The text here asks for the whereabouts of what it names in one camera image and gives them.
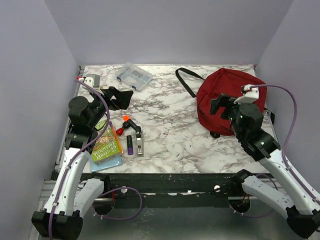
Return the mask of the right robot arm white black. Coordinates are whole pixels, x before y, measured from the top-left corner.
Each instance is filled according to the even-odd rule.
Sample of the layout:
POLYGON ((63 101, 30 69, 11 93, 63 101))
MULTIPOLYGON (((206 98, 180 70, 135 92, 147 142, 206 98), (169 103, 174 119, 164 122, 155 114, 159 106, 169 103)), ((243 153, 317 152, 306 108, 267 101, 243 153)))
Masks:
POLYGON ((220 118, 229 120, 234 134, 244 151, 262 165, 280 184, 283 192, 265 184, 247 170, 237 172, 230 183, 230 191, 244 193, 261 200, 285 219, 301 238, 307 239, 320 227, 320 194, 287 159, 284 148, 261 126, 263 114, 252 100, 221 94, 210 101, 210 114, 224 111, 220 118))

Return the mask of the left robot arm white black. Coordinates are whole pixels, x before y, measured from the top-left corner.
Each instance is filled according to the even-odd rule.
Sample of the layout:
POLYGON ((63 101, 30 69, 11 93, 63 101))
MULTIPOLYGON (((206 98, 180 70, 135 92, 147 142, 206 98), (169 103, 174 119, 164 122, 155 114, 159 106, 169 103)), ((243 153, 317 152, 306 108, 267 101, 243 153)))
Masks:
POLYGON ((111 185, 102 178, 88 179, 82 189, 78 189, 83 170, 92 160, 92 151, 101 136, 96 125, 110 111, 126 110, 133 91, 119 91, 111 86, 101 92, 93 91, 93 101, 84 96, 76 96, 68 103, 70 125, 64 142, 62 166, 53 190, 40 211, 35 211, 31 222, 38 233, 51 240, 76 240, 82 226, 83 217, 99 196, 107 197, 111 185))

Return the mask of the purple black highlighter marker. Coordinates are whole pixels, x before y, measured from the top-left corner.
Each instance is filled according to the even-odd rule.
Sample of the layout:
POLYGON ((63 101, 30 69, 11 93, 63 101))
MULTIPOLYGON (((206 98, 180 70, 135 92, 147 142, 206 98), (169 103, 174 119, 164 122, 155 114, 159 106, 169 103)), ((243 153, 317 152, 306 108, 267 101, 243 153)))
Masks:
POLYGON ((133 155, 134 154, 134 149, 133 149, 133 139, 131 135, 126 136, 127 140, 127 153, 128 155, 133 155))

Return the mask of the black marker red cap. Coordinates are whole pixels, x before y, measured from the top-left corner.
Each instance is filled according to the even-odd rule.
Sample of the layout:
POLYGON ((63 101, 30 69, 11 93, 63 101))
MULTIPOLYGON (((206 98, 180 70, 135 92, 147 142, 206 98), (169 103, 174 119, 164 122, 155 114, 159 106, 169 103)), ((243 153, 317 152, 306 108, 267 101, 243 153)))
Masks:
POLYGON ((128 125, 123 125, 122 127, 120 127, 119 129, 116 130, 116 134, 117 134, 118 136, 121 136, 121 135, 124 133, 124 131, 125 131, 126 129, 128 129, 128 128, 129 128, 128 125))

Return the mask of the silver black stapler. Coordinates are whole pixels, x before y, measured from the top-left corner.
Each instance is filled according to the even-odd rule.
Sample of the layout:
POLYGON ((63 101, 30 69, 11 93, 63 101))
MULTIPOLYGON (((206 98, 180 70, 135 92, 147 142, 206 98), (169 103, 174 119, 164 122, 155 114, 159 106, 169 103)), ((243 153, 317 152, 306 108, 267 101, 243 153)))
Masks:
POLYGON ((136 125, 132 120, 129 120, 129 125, 135 130, 136 142, 137 142, 137 155, 139 157, 144 156, 144 142, 143 131, 140 126, 136 125))

